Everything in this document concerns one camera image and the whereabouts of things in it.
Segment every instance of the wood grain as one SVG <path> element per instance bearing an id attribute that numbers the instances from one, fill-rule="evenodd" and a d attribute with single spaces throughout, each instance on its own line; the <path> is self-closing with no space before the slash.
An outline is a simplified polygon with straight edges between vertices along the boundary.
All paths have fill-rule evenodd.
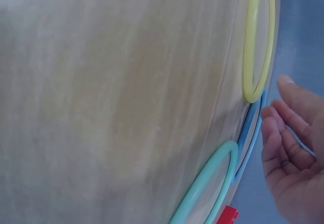
<path id="1" fill-rule="evenodd" d="M 244 1 L 0 0 L 0 219 L 167 223 L 238 137 Z"/>

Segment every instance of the yellow ring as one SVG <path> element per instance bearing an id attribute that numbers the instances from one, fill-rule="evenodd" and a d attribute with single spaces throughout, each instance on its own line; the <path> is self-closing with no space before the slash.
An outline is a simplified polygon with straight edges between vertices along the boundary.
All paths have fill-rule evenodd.
<path id="1" fill-rule="evenodd" d="M 247 26 L 245 30 L 245 44 L 243 55 L 243 92 L 246 100 L 253 103 L 261 96 L 265 82 L 267 80 L 275 27 L 275 0 L 269 0 L 269 28 L 268 28 L 268 44 L 265 59 L 262 67 L 262 72 L 256 88 L 253 87 L 253 72 L 254 72 L 254 53 L 256 44 L 256 30 L 258 19 L 259 0 L 249 0 Z"/>

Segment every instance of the finger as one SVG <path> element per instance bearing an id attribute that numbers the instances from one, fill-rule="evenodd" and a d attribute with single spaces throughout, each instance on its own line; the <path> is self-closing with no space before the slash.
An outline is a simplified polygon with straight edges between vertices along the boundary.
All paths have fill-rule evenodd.
<path id="1" fill-rule="evenodd" d="M 282 100 L 274 100 L 271 104 L 278 112 L 284 123 L 288 125 L 299 137 L 299 139 L 310 149 L 313 145 L 310 138 L 311 127 L 297 113 L 295 113 Z"/>
<path id="2" fill-rule="evenodd" d="M 278 150 L 280 148 L 280 141 L 280 135 L 272 133 L 265 142 L 262 150 L 263 173 L 271 192 L 273 192 L 280 180 L 287 176 L 281 168 L 279 161 Z"/>
<path id="3" fill-rule="evenodd" d="M 279 129 L 276 120 L 273 117 L 265 118 L 265 120 L 262 123 L 261 131 L 264 143 L 268 141 L 268 138 L 271 134 L 279 134 Z M 282 145 L 279 146 L 277 154 L 280 166 L 286 174 L 293 174 L 299 172 L 299 169 L 289 161 L 286 151 Z"/>
<path id="4" fill-rule="evenodd" d="M 322 99 L 316 94 L 296 85 L 288 76 L 279 76 L 277 85 L 281 97 L 294 112 L 309 125 L 322 107 Z"/>
<path id="5" fill-rule="evenodd" d="M 277 110 L 272 106 L 268 106 L 264 108 L 262 115 L 264 117 L 273 117 L 276 120 L 278 130 L 282 138 L 282 145 L 290 162 L 300 170 L 312 167 L 316 162 L 316 158 L 298 144 L 294 135 L 286 127 Z"/>

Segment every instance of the light blue ring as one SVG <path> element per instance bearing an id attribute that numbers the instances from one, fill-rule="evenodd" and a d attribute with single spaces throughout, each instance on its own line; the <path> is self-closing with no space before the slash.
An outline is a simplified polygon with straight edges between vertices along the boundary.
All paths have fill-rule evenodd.
<path id="1" fill-rule="evenodd" d="M 184 198 L 180 202 L 176 212 L 170 219 L 169 224 L 183 224 L 185 223 L 188 215 L 196 204 L 198 198 L 201 196 L 208 182 L 211 180 L 215 171 L 218 169 L 224 158 L 230 153 L 230 160 L 223 182 L 221 191 L 217 197 L 217 200 L 209 213 L 204 224 L 212 224 L 216 218 L 216 215 L 225 199 L 227 191 L 231 185 L 235 171 L 237 168 L 238 159 L 238 147 L 236 142 L 230 140 L 222 144 L 209 158 L 204 167 L 201 169 L 200 173 L 197 175 L 196 179 L 193 181 L 188 192 L 185 194 Z"/>
<path id="2" fill-rule="evenodd" d="M 260 107 L 259 115 L 258 115 L 257 123 L 256 123 L 255 129 L 254 129 L 254 132 L 253 132 L 251 143 L 249 145 L 248 151 L 247 151 L 246 155 L 244 156 L 244 159 L 243 159 L 239 169 L 237 170 L 237 172 L 236 172 L 236 174 L 235 174 L 235 176 L 233 178 L 233 183 L 237 183 L 237 181 L 242 176 L 242 174 L 243 174 L 243 172 L 245 170 L 245 167 L 247 166 L 247 163 L 249 161 L 249 158 L 251 156 L 251 153 L 252 153 L 253 147 L 255 145 L 255 142 L 257 141 L 257 137 L 258 137 L 260 127 L 261 127 L 261 122 L 262 122 L 260 113 L 261 113 L 261 109 L 264 108 L 264 106 L 265 106 L 266 97 L 267 97 L 267 91 L 264 90 L 262 95 L 261 95 L 261 98 L 258 101 L 254 102 L 254 103 L 252 103 L 250 105 L 250 108 L 248 110 L 248 114 L 247 114 L 246 119 L 245 119 L 245 121 L 243 123 L 243 127 L 242 127 L 241 133 L 240 133 L 238 141 L 237 141 L 239 157 L 242 154 L 244 144 L 245 144 L 245 142 L 247 140 L 247 136 L 248 136 L 250 127 L 252 125 L 254 114 L 256 113 L 257 107 L 259 105 L 259 107 Z"/>

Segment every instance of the red object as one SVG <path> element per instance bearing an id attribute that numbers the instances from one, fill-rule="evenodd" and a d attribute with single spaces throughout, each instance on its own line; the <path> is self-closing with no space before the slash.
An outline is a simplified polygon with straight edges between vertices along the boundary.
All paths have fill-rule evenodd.
<path id="1" fill-rule="evenodd" d="M 238 218 L 237 209 L 226 205 L 221 217 L 215 224 L 234 224 L 236 218 Z"/>

